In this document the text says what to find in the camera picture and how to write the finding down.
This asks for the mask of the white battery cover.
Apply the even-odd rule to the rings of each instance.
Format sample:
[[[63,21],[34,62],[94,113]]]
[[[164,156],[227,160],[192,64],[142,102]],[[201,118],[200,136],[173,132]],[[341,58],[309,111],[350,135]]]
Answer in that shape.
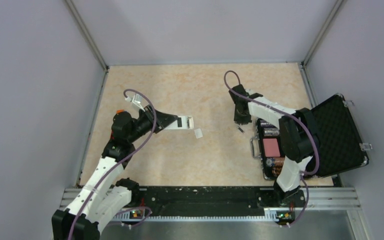
[[[194,130],[194,135],[196,139],[200,139],[203,137],[203,132],[200,128]]]

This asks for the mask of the white remote control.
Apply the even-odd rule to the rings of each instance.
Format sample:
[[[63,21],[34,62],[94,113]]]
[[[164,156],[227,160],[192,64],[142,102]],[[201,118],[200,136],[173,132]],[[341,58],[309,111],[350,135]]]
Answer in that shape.
[[[194,118],[192,116],[179,116],[177,120],[168,125],[165,130],[193,130]]]

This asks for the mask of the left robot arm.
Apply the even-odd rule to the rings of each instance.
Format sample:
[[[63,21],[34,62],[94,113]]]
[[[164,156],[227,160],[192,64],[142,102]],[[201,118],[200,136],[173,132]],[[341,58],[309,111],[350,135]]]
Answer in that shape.
[[[138,152],[134,142],[162,130],[193,127],[190,116],[160,112],[151,104],[138,109],[138,118],[119,110],[112,120],[109,141],[92,176],[73,201],[65,209],[56,210],[51,218],[55,240],[98,240],[122,208],[134,207],[140,202],[137,182],[128,178],[116,180]]]

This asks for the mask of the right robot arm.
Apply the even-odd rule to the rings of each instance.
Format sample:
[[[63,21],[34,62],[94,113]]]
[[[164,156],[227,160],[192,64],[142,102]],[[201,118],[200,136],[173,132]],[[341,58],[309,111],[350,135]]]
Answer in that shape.
[[[273,185],[273,200],[279,206],[287,206],[302,178],[316,174],[320,168],[320,132],[313,113],[308,108],[282,106],[259,93],[249,95],[242,84],[228,90],[240,115],[265,120],[279,129],[285,160]]]

